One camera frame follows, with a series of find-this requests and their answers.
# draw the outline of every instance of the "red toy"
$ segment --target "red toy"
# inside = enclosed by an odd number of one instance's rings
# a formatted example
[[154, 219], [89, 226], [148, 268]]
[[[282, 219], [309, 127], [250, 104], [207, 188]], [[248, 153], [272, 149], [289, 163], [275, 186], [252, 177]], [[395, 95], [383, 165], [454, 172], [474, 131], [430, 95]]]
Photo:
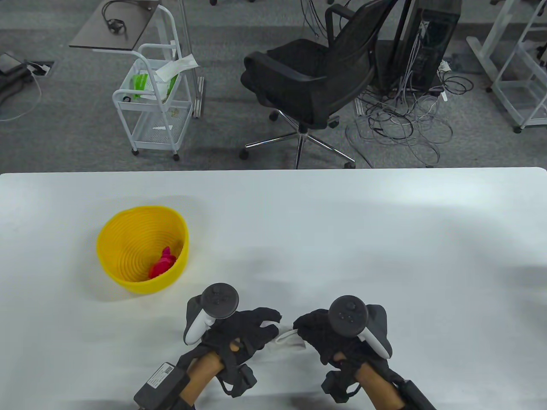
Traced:
[[169, 269], [171, 269], [176, 260], [177, 257], [171, 255], [171, 250], [169, 249], [169, 247], [165, 248], [161, 253], [160, 260], [157, 261], [154, 266], [150, 268], [150, 271], [148, 272], [148, 277], [150, 279], [154, 279], [162, 273], [167, 272]]

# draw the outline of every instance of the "table surface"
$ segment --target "table surface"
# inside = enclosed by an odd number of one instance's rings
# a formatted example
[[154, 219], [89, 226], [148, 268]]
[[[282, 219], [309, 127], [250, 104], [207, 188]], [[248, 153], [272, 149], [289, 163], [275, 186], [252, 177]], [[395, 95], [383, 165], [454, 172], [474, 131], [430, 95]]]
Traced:
[[[175, 285], [135, 296], [95, 244], [115, 213], [150, 204], [184, 216], [190, 259]], [[136, 409], [189, 349], [188, 298], [223, 281], [240, 309], [284, 324], [343, 294], [382, 304], [391, 368], [439, 410], [544, 410], [546, 209], [539, 168], [0, 175], [0, 408]], [[244, 397], [214, 382], [197, 408], [334, 406], [311, 348], [249, 365]]]
[[70, 42], [69, 47], [131, 51], [137, 45], [160, 4], [158, 0], [140, 0], [143, 7], [132, 3], [112, 3], [106, 10], [106, 18], [123, 20], [126, 27], [126, 30], [121, 31], [120, 34], [113, 34], [102, 16], [102, 7], [107, 1], [103, 0], [97, 6], [79, 33]]

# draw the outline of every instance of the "yellow basket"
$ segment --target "yellow basket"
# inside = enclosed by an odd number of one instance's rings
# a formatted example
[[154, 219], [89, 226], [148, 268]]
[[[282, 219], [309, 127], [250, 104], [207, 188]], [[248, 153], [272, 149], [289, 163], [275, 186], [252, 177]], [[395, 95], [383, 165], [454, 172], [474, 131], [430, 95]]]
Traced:
[[[127, 290], [151, 294], [172, 285], [188, 261], [186, 222], [173, 209], [137, 207], [115, 215], [97, 240], [97, 255], [106, 273]], [[148, 271], [165, 247], [177, 261], [167, 272], [148, 279]]]

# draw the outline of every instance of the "chair base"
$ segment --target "chair base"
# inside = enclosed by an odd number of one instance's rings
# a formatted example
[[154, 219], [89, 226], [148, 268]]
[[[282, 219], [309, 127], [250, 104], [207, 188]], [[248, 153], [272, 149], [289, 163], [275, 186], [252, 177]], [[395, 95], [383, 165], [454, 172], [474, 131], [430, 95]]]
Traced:
[[313, 142], [314, 144], [319, 145], [321, 148], [326, 149], [327, 151], [330, 151], [334, 154], [337, 154], [339, 157], [345, 159], [347, 162], [344, 164], [344, 168], [355, 168], [355, 160], [354, 159], [348, 157], [343, 152], [338, 151], [332, 145], [327, 144], [326, 142], [321, 141], [319, 138], [313, 136], [312, 134], [309, 133], [309, 131], [306, 128], [304, 128], [302, 126], [299, 126], [299, 124], [296, 121], [294, 121], [292, 118], [286, 116], [282, 111], [279, 111], [279, 110], [272, 111], [272, 113], [270, 114], [270, 120], [275, 121], [275, 120], [277, 120], [277, 118], [279, 116], [283, 117], [285, 119], [285, 121], [287, 121], [289, 123], [289, 125], [292, 128], [295, 129], [295, 131], [289, 132], [288, 134], [284, 134], [284, 135], [281, 135], [279, 137], [270, 138], [270, 139], [266, 139], [266, 140], [262, 140], [262, 141], [257, 141], [257, 142], [253, 142], [251, 144], [245, 145], [245, 148], [243, 148], [240, 151], [240, 154], [239, 154], [240, 159], [246, 160], [247, 158], [249, 158], [249, 151], [248, 150], [250, 148], [260, 147], [261, 145], [273, 144], [273, 143], [276, 143], [276, 142], [287, 141], [287, 140], [292, 139], [292, 138], [297, 138], [298, 139], [298, 149], [296, 151], [296, 159], [294, 161], [294, 169], [298, 169], [298, 165], [300, 164], [300, 158], [302, 156], [302, 148], [304, 147], [304, 143], [307, 140], [309, 140], [309, 141]]

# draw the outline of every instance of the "hand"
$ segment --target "hand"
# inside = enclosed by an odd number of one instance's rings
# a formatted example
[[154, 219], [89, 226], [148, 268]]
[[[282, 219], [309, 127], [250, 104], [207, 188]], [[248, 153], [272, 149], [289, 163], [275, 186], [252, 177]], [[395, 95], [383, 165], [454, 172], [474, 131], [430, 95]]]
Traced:
[[293, 328], [317, 350], [322, 364], [330, 363], [340, 368], [345, 361], [357, 370], [363, 363], [368, 363], [385, 380], [391, 378], [387, 360], [378, 356], [367, 342], [361, 342], [358, 337], [349, 338], [336, 333], [330, 326], [326, 309], [317, 309], [299, 317]]
[[253, 311], [235, 312], [229, 318], [217, 319], [203, 335], [202, 344], [215, 348], [228, 348], [231, 342], [239, 344], [240, 349], [234, 352], [234, 356], [236, 363], [240, 365], [249, 360], [257, 350], [262, 350], [266, 343], [279, 334], [276, 325], [260, 327], [263, 321], [279, 323], [281, 315], [278, 311], [265, 307]]

